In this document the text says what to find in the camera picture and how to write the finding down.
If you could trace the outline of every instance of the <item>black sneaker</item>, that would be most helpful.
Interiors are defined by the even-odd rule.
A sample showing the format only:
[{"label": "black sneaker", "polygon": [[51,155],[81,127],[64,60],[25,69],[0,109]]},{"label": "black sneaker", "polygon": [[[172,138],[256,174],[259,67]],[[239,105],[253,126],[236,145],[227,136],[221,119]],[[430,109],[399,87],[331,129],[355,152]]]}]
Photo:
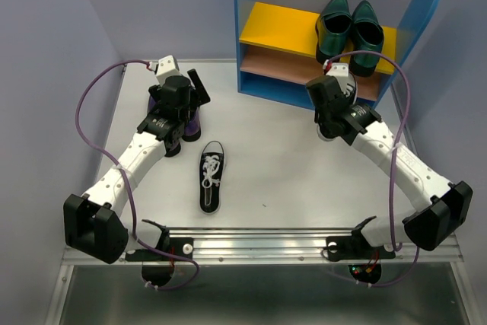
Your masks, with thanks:
[{"label": "black sneaker", "polygon": [[204,213],[215,213],[220,208],[221,175],[225,166],[223,146],[210,141],[199,161],[199,207]]}]

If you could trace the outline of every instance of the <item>white table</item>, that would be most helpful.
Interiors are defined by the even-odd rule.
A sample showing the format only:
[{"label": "white table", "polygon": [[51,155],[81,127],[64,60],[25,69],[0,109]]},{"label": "white table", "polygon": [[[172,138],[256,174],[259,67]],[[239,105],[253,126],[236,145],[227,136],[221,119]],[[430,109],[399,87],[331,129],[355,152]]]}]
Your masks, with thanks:
[{"label": "white table", "polygon": [[[185,228],[351,228],[386,215],[388,177],[344,141],[322,142],[314,112],[237,93],[232,62],[181,62],[195,68],[212,102],[201,109],[202,137],[182,142],[174,158],[156,164],[135,191],[139,218]],[[155,77],[143,65],[126,69],[107,139],[119,156],[143,120]],[[390,93],[378,112],[392,131],[399,118]],[[228,165],[215,215],[199,210],[199,156],[220,141]],[[103,175],[110,166],[104,158]],[[396,190],[396,211],[410,205]],[[123,221],[130,221],[129,205]]]}]

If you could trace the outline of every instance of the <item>yellow shelf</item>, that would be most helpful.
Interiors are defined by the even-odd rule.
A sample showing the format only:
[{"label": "yellow shelf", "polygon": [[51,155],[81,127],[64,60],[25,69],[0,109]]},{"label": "yellow shelf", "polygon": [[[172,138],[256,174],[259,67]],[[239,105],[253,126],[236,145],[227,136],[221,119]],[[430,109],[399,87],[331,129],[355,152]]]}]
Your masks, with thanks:
[{"label": "yellow shelf", "polygon": [[[240,35],[240,42],[314,58],[317,47],[315,31],[317,18],[318,13],[257,2]],[[396,29],[382,28],[384,29],[382,53],[395,59]],[[344,51],[352,50],[352,42],[348,41]],[[349,58],[340,61],[348,62]],[[394,67],[381,59],[375,70],[391,75]]]}]

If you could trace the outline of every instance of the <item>pair of green shoes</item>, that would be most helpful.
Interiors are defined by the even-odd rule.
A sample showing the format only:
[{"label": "pair of green shoes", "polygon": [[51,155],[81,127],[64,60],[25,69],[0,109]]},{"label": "pair of green shoes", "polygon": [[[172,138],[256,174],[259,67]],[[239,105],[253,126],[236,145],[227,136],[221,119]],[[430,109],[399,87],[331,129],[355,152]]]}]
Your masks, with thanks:
[{"label": "pair of green shoes", "polygon": [[[354,50],[380,53],[384,44],[384,30],[377,21],[371,3],[366,0],[360,2],[352,16],[347,0],[331,0],[318,17],[316,31],[316,57],[321,64],[342,53],[349,37]],[[354,55],[350,59],[350,72],[357,76],[371,76],[378,62],[378,56]]]}]

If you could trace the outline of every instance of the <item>teal loafer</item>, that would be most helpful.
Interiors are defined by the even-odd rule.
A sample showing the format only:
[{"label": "teal loafer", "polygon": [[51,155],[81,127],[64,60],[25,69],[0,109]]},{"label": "teal loafer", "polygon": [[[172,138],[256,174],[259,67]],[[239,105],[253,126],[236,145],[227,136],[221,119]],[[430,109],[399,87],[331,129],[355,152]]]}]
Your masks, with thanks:
[{"label": "teal loafer", "polygon": [[[365,49],[378,53],[382,52],[384,30],[379,25],[371,3],[366,0],[361,1],[353,12],[352,20],[350,38],[354,50]],[[350,59],[350,72],[357,76],[369,77],[374,74],[378,62],[379,56],[355,55]]]},{"label": "teal loafer", "polygon": [[347,0],[330,0],[316,23],[316,57],[320,64],[343,52],[351,29],[352,17]]}]

